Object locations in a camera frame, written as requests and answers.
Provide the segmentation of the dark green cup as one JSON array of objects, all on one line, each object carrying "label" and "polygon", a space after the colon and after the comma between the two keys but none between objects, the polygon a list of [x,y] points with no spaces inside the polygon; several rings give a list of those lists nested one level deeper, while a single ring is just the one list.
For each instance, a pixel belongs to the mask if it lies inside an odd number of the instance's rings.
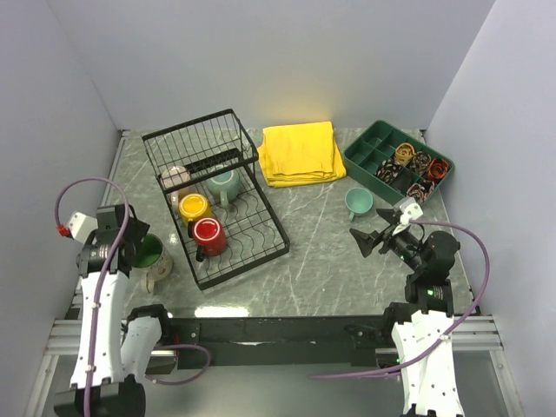
[{"label": "dark green cup", "polygon": [[139,279],[142,289],[153,294],[157,283],[169,276],[173,266],[173,258],[161,239],[156,235],[146,234],[132,267],[132,274]]}]

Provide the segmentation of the teal ceramic cup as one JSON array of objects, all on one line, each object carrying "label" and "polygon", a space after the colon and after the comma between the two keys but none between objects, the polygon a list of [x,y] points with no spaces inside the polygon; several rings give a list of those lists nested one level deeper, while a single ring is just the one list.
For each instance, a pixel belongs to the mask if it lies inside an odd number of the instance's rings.
[{"label": "teal ceramic cup", "polygon": [[351,188],[344,201],[349,211],[349,220],[352,221],[356,216],[365,215],[373,207],[374,198],[368,189]]}]

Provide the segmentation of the yellow mug black handle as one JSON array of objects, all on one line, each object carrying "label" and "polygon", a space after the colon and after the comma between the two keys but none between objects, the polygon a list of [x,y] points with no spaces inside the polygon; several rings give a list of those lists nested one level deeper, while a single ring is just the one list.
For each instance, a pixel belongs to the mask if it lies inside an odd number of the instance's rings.
[{"label": "yellow mug black handle", "polygon": [[194,224],[203,218],[211,218],[213,216],[208,198],[198,193],[185,195],[179,201],[178,209],[186,226]]}]

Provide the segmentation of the pink iridescent mug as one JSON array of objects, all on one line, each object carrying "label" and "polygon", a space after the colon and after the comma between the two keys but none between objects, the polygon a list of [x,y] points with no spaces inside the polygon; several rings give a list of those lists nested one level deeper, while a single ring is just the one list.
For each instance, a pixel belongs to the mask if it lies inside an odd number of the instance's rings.
[{"label": "pink iridescent mug", "polygon": [[169,194],[169,201],[174,209],[178,207],[182,198],[192,193],[191,187],[186,186],[186,183],[190,181],[190,174],[183,166],[173,166],[164,170],[161,174],[161,180],[164,190],[178,187],[177,190]]}]

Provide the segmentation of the red mug black handle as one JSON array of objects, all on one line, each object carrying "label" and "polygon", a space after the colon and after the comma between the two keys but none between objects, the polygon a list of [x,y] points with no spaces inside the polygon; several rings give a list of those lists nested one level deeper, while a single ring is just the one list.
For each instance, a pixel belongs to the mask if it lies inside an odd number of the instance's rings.
[{"label": "red mug black handle", "polygon": [[195,253],[197,261],[221,255],[227,248],[227,237],[223,226],[215,218],[207,217],[197,221],[193,226],[192,236],[197,244]]}]

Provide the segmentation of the grey-green ceramic mug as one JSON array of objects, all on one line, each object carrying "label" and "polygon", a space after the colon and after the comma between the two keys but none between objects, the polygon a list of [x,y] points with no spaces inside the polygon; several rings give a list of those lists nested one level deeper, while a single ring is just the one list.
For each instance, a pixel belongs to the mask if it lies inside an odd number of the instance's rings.
[{"label": "grey-green ceramic mug", "polygon": [[237,169],[213,175],[206,181],[209,193],[224,209],[227,209],[229,204],[239,195],[241,185]]}]

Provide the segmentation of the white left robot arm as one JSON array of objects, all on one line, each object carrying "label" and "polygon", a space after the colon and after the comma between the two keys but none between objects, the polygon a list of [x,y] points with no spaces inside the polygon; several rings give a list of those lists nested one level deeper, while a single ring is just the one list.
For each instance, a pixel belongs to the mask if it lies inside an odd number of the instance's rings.
[{"label": "white left robot arm", "polygon": [[83,318],[69,390],[56,394],[58,416],[143,416],[142,380],[152,350],[174,337],[166,309],[154,304],[124,317],[132,265],[149,225],[132,207],[100,207],[95,217],[75,212],[69,234],[83,248],[76,258],[82,284]]}]

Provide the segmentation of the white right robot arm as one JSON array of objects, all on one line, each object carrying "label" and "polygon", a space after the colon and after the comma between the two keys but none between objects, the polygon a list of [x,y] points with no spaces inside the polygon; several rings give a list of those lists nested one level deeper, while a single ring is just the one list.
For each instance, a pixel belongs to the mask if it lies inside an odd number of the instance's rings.
[{"label": "white right robot arm", "polygon": [[406,301],[395,316],[382,322],[381,336],[395,346],[404,389],[404,416],[463,416],[455,379],[452,336],[445,331],[455,323],[453,291],[448,279],[460,243],[448,232],[434,231],[415,237],[408,221],[422,215],[420,206],[379,208],[388,222],[381,232],[356,229],[361,254],[369,256],[377,245],[380,252],[396,254],[412,269],[405,284]]}]

